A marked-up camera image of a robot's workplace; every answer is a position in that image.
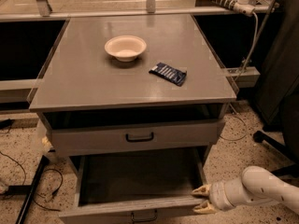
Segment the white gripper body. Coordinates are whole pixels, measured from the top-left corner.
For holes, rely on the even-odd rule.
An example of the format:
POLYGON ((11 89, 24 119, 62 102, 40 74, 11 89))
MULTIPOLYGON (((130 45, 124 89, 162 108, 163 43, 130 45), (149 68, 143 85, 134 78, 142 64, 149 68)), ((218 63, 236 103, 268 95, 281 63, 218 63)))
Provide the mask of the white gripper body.
POLYGON ((209 200, 221 211, 228 211, 242 204, 243 186, 240 179, 215 182, 210 187, 209 200))

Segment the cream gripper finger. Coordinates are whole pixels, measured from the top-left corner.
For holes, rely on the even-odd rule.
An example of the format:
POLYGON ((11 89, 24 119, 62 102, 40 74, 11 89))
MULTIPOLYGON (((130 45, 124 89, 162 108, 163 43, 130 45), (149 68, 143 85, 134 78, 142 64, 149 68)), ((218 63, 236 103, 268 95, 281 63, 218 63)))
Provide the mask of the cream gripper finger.
POLYGON ((217 212, 217 209, 209 200, 205 200, 199 205, 196 205, 193 208, 193 212, 199 215, 208 215, 208 214, 215 214, 217 212))
POLYGON ((197 189, 192 191, 192 196, 194 197, 208 197, 210 194, 211 186, 209 184, 205 184, 197 189))

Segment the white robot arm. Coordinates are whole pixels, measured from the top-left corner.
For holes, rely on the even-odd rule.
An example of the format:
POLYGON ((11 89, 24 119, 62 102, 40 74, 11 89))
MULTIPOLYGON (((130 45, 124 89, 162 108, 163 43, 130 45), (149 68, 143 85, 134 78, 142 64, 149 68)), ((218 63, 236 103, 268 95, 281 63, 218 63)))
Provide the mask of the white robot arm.
POLYGON ((259 166, 249 166, 235 179, 203 185, 192 191, 194 197, 206 197, 196 205, 196 214, 229 211, 239 205, 281 203, 299 214, 299 188, 290 185, 259 166))

